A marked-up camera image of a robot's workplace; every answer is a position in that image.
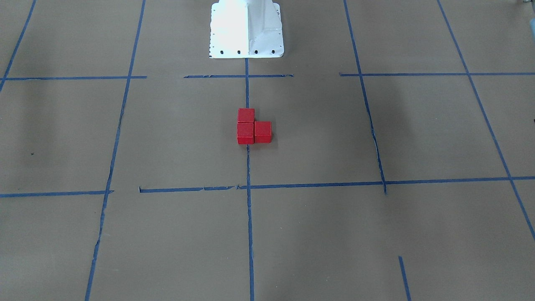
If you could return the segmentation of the far blue tape line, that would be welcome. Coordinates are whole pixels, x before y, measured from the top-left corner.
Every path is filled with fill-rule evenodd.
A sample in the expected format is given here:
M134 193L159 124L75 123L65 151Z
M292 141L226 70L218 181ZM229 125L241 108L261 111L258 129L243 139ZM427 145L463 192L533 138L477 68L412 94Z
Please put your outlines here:
M369 121L369 130L370 130L371 137L372 137L372 140L373 140L373 145L374 145L374 148L375 148L375 151L376 151L377 166L378 166L378 169L379 169L379 172L380 172L380 179L381 179L381 183L382 183L383 193L384 193L384 195L388 195L387 183L386 183L386 179L385 179L384 168L383 168L383 165L382 165L382 158L381 158L381 155L380 155L380 147L379 147L378 142L377 142L377 136L376 136L375 127L374 127L374 124L373 124L372 113L371 113L371 109L369 107L369 100L368 100L366 85L365 85L365 82L364 82L362 66L361 66L361 62L360 62L360 58L359 58L359 48L358 48L358 45L357 45L357 42L356 42L356 36L355 36L354 27L353 27L353 21L352 21L352 18L350 16L348 1L344 0L343 1L343 5L344 5L344 13L345 13L345 16L346 16L346 23L348 25L350 40L351 40L351 44L352 44L352 48L353 48L355 65L356 65L356 69L357 69L356 78L359 79L359 85L360 85L360 88L361 88L361 91L362 91L362 97L363 97L363 101L364 101L364 106L365 106L365 110L366 110L366 113L367 113L367 118L368 118L368 121Z

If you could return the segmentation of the crossing blue tape line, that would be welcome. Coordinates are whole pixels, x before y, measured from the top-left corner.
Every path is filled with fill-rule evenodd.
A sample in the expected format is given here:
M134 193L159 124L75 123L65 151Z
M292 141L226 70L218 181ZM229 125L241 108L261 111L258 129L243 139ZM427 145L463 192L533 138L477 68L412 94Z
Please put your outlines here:
M470 183L470 182L493 182L493 181L525 181L533 180L535 176L513 176L508 177L483 177L472 179L420 179L420 180L399 180L386 181L388 185L409 185L409 184L443 184L443 183ZM236 185L236 186L199 186L199 187L170 187L148 189L138 187L139 193L173 193L191 191L226 191L226 190L262 190L262 189L293 189L310 187L354 187L354 186L382 186L382 181L358 181L358 182L332 182L332 183L309 183L309 184L262 184L262 185ZM1 198L17 197L37 197L37 196L100 196L104 195L104 190L92 191L56 191L56 192L28 192L28 193L2 193Z

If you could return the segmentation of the red cube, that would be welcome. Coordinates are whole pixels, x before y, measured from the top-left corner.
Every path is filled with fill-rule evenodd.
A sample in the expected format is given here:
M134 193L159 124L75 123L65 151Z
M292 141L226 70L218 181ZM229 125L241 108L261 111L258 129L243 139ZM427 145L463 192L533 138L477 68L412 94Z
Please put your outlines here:
M273 139L272 123L270 121L254 122L255 143L271 143Z
M255 143L254 122L237 122L236 139L239 145L251 145Z
M237 112L237 122L255 122L255 109L239 108Z

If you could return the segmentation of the long blue tape line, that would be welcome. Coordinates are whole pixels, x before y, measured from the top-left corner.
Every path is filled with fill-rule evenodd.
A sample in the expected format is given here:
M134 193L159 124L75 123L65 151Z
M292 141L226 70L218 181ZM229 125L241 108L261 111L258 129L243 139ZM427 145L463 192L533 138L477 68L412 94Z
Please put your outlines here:
M250 107L249 87L249 59L245 59L245 85L246 85L246 108ZM255 300L255 274L254 274L254 250L252 228L252 193L250 175L250 145L246 145L246 193L247 193L247 230L248 230L248 259L249 259L249 299Z

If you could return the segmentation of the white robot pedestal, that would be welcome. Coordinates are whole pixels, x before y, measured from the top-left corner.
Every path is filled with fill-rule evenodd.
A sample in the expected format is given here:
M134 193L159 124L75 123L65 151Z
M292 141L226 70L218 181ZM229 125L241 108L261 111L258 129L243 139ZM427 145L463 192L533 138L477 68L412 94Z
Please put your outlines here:
M280 58L285 52L279 4L219 0L211 6L209 58Z

